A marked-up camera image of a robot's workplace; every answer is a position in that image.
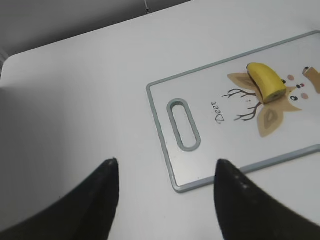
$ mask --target white table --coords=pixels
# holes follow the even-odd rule
[[[171,187],[146,85],[320,28],[317,0],[195,0],[12,56],[0,81],[0,229],[117,157],[110,240],[222,239],[213,186]],[[320,224],[319,156],[249,177]]]

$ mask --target banana piece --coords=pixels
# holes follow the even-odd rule
[[[275,101],[286,94],[287,88],[281,78],[267,65],[251,62],[246,69],[259,88],[264,104]]]

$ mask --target deer text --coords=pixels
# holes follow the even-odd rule
[[[217,102],[216,101],[212,102],[211,105],[212,105],[212,108],[214,109],[214,112],[216,113],[215,122],[217,124],[221,124],[222,122],[225,121],[225,119],[224,119],[224,116],[222,116],[222,112],[219,110]]]

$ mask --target cutting board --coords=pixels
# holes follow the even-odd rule
[[[277,72],[284,97],[258,100],[246,70],[252,62]],[[173,188],[182,193],[212,184],[218,159],[248,173],[318,152],[319,71],[320,32],[313,31],[150,83]]]

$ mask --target deer eye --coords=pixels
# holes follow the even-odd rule
[[[291,99],[292,101],[298,101],[298,98],[297,98],[296,96],[291,96],[290,99]]]

